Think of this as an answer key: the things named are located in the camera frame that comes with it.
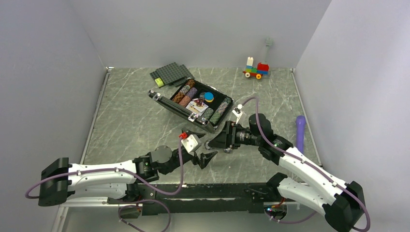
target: open case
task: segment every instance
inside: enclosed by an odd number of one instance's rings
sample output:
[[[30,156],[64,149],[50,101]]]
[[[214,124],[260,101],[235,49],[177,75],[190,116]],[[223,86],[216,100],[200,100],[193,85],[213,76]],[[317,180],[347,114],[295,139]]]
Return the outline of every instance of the open case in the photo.
[[[185,107],[182,107],[181,105],[179,105],[179,104],[177,104],[177,103],[175,103],[171,100],[184,87],[184,85],[189,80],[193,80],[195,82],[195,85],[193,87],[195,87],[198,90],[192,99],[199,98],[199,95],[202,92],[210,92],[214,95],[214,100],[212,102],[205,102],[205,104],[208,105],[209,108],[212,108],[214,110],[214,112],[219,107],[219,105],[221,105],[221,103],[223,102],[223,100],[226,97],[231,99],[231,103],[228,105],[228,107],[223,112],[222,116],[219,118],[219,120],[216,122],[216,124],[211,123],[208,119],[205,119],[205,118],[201,117],[197,113],[194,113],[194,112],[190,111],[189,109],[186,109]],[[171,111],[172,113],[180,116],[181,118],[191,122],[192,124],[202,128],[203,130],[205,130],[207,132],[210,132],[210,133],[212,133],[216,130],[216,128],[223,121],[223,119],[228,114],[228,112],[230,112],[230,109],[231,109],[231,107],[234,103],[234,100],[231,97],[221,93],[219,90],[217,90],[216,88],[214,88],[212,86],[203,84],[203,83],[201,83],[199,81],[196,81],[194,79],[188,79],[183,85],[181,85],[178,88],[178,90],[170,98],[167,98],[167,97],[163,96],[162,94],[157,93],[153,90],[150,90],[148,92],[148,96],[150,98],[152,98],[154,101],[158,102],[163,107],[165,107],[167,110]]]

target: gray table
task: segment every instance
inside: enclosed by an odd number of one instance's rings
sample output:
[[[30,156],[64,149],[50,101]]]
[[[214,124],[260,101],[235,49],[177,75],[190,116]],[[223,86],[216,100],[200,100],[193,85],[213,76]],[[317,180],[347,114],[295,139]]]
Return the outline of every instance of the gray table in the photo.
[[[84,164],[115,163],[134,159],[153,151],[159,145],[177,148],[182,127],[201,131],[191,123],[164,109],[147,96],[152,89],[171,97],[177,88],[156,87],[149,73],[154,68],[112,70],[103,94]],[[295,143],[295,119],[303,114],[302,106],[289,69],[274,69],[261,80],[247,79],[243,68],[189,68],[196,80],[209,84],[235,99],[235,105],[250,96],[260,97],[260,113],[272,123],[274,132]],[[255,101],[245,107],[248,117],[255,112]],[[234,119],[230,112],[226,120]],[[208,133],[202,140],[213,138],[221,130]],[[308,129],[305,133],[305,156],[319,164]],[[201,170],[191,162],[184,165],[185,183],[253,183],[266,182],[276,172],[300,180],[286,169],[262,157],[256,147],[241,146],[231,154],[220,151]],[[156,184],[179,183],[179,168],[160,175]]]

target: blue lego brick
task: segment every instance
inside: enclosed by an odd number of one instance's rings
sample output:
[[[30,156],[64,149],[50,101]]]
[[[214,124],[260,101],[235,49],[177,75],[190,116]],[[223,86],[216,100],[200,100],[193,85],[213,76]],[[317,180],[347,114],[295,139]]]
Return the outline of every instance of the blue lego brick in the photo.
[[[260,74],[263,74],[263,75],[268,75],[267,71],[257,70],[256,73],[260,73]]]

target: gray lego piece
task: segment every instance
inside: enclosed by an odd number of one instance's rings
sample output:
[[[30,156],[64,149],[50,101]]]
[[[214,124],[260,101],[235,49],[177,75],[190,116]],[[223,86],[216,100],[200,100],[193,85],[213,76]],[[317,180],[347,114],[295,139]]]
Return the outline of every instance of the gray lego piece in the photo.
[[[186,81],[187,81],[187,78],[183,78],[179,81],[175,81],[174,83],[172,83],[172,85],[175,86],[175,87],[178,87],[178,86],[184,84]]]
[[[185,83],[188,78],[195,79],[195,77],[192,75],[192,73],[187,69],[187,67],[185,65],[181,65],[180,69],[182,70],[183,73],[185,73],[186,78],[184,78],[182,80],[179,80],[179,81],[175,81],[173,83],[173,85],[175,87],[178,87],[178,86],[182,85],[183,83]]]
[[[186,72],[182,72],[182,69],[175,63],[170,63],[156,70],[160,76],[163,86],[169,85],[175,81],[186,77]]]
[[[266,60],[268,59],[269,48],[272,44],[273,44],[273,39],[270,37],[267,37],[265,40],[266,52],[265,52],[265,59],[264,59],[263,64],[267,64]]]
[[[187,69],[187,67],[183,64],[180,66],[181,70],[183,73],[185,73],[187,78],[192,78],[195,79],[195,77],[193,77],[192,73]]]
[[[151,72],[149,75],[152,77],[153,80],[160,77],[160,75],[158,74],[158,72],[156,70]]]

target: white enclosure wall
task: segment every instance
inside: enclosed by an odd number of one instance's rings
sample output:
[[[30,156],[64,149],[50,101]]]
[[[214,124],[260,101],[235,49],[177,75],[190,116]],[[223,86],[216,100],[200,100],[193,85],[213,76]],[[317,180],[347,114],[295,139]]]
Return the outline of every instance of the white enclosure wall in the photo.
[[[105,66],[296,67],[331,0],[71,0]]]
[[[0,22],[1,231],[48,232],[57,207],[24,192],[55,159],[80,161],[105,68],[66,0],[2,1]]]
[[[410,228],[409,12],[333,0],[296,68],[322,163],[363,186],[372,232]]]

